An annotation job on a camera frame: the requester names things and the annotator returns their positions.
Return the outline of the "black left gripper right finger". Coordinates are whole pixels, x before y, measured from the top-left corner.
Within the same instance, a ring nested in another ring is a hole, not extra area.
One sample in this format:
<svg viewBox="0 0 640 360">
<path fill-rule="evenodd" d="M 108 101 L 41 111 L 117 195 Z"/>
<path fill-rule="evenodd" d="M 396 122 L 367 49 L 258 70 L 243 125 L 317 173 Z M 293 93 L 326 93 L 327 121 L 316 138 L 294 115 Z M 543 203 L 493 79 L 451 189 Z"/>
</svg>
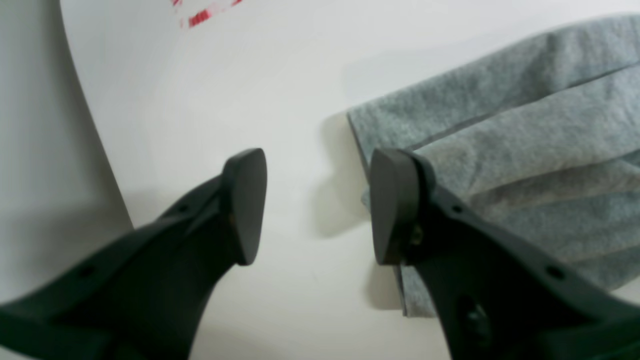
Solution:
<svg viewBox="0 0 640 360">
<path fill-rule="evenodd" d="M 378 148 L 375 259 L 425 284 L 453 360 L 637 360 L 640 312 L 441 187 L 430 162 Z"/>
</svg>

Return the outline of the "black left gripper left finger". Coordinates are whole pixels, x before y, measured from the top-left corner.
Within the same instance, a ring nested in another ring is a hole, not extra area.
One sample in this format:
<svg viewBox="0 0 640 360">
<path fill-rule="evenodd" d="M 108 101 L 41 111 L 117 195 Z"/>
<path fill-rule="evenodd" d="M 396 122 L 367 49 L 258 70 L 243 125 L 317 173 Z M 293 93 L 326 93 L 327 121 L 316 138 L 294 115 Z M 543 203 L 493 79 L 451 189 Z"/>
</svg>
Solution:
<svg viewBox="0 0 640 360">
<path fill-rule="evenodd" d="M 218 281 L 253 264 L 268 171 L 260 148 L 160 217 L 1 306 L 1 346 L 40 360 L 186 360 Z"/>
</svg>

